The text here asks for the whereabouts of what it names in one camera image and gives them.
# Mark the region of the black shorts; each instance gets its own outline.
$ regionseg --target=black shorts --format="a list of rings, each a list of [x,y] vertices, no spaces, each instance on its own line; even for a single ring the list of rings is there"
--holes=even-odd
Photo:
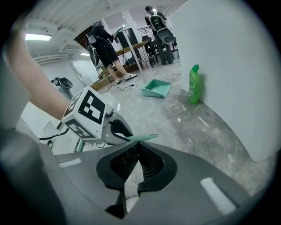
[[[102,64],[107,68],[114,61],[118,60],[115,50],[110,44],[99,44],[96,46],[97,54]]]

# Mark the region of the wooden table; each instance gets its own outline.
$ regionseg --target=wooden table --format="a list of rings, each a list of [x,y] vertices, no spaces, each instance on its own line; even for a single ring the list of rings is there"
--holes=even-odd
[[[149,55],[147,54],[147,52],[146,52],[146,50],[145,50],[145,48],[144,48],[145,45],[146,45],[148,42],[149,42],[149,41],[147,40],[147,41],[144,41],[144,42],[141,42],[141,43],[137,43],[137,44],[133,44],[133,45],[132,45],[133,49],[139,49],[139,50],[140,50],[140,55],[142,56],[142,59],[143,59],[143,61],[144,61],[144,63],[146,64],[147,67],[148,67],[148,65],[151,65],[151,64],[150,64],[150,61],[149,61]],[[130,51],[131,51],[130,47],[126,47],[126,48],[123,48],[123,49],[117,51],[116,54],[117,54],[117,56],[121,56],[121,55],[124,56],[125,53],[128,53],[128,52],[130,52]]]

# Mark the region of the ceiling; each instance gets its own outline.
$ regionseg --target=ceiling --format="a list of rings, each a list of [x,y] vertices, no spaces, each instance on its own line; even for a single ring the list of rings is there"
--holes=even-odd
[[[85,52],[74,39],[94,22],[151,5],[169,15],[187,0],[41,0],[28,15],[28,33],[52,35],[50,41],[26,41],[39,64],[59,62]]]

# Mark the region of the gray pants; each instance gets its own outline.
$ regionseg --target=gray pants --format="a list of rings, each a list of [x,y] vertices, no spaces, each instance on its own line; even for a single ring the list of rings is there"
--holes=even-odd
[[[159,51],[159,55],[160,55],[162,64],[166,64],[166,61],[168,61],[169,63],[172,63],[173,59],[172,59],[171,46],[169,44],[164,43],[166,46],[166,50],[167,50],[167,53],[166,53],[167,58],[166,58],[163,48],[162,48],[162,40],[160,39],[158,34],[155,34],[154,37],[155,37],[155,42],[156,42],[156,45],[157,45],[157,48]]]

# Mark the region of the metal railing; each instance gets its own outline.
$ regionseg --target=metal railing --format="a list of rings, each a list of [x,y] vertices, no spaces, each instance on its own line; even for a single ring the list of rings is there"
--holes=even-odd
[[[140,29],[137,29],[140,36],[143,37],[143,36],[149,36],[151,37],[153,40],[154,40],[154,37],[153,37],[153,33],[152,33],[152,29],[149,28],[149,27],[144,27],[144,28],[140,28]]]

